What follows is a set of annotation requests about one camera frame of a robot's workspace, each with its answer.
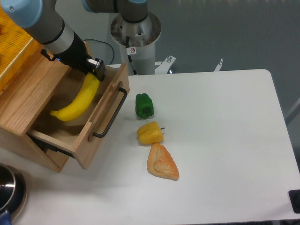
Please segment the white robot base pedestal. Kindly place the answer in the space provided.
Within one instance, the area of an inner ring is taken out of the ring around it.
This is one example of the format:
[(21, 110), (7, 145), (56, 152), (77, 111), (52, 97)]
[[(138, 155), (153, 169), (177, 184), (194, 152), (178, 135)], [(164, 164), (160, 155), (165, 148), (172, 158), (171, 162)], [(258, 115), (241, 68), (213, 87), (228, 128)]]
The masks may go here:
[(161, 23), (151, 12), (139, 23), (129, 23), (120, 15), (111, 24), (111, 35), (119, 45), (122, 63), (128, 75), (155, 73), (156, 41), (161, 34)]

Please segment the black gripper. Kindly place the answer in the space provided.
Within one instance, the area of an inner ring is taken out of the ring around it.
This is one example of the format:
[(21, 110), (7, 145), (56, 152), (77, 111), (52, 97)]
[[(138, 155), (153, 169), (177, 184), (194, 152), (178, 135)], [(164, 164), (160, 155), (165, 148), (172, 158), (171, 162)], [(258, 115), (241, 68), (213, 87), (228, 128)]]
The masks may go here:
[(51, 53), (53, 57), (47, 53), (46, 49), (40, 52), (49, 61), (58, 59), (61, 63), (70, 66), (73, 69), (80, 70), (85, 74), (93, 74), (100, 82), (105, 78), (105, 64), (104, 61), (98, 58), (92, 59), (87, 53), (85, 43), (74, 33), (73, 42), (70, 47), (60, 53)]

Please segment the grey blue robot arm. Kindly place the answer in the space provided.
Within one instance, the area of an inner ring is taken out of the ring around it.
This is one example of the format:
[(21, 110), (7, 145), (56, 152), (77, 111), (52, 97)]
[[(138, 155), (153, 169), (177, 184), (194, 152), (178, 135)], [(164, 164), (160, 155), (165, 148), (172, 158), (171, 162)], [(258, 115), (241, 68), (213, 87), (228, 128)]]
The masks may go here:
[[(44, 46), (41, 54), (49, 61), (85, 74), (91, 73), (99, 81), (105, 77), (105, 65), (93, 59), (85, 43), (55, 10), (54, 0), (2, 0), (0, 6), (12, 21)], [(139, 23), (148, 16), (145, 0), (84, 0), (83, 7), (93, 13), (119, 13), (129, 23)]]

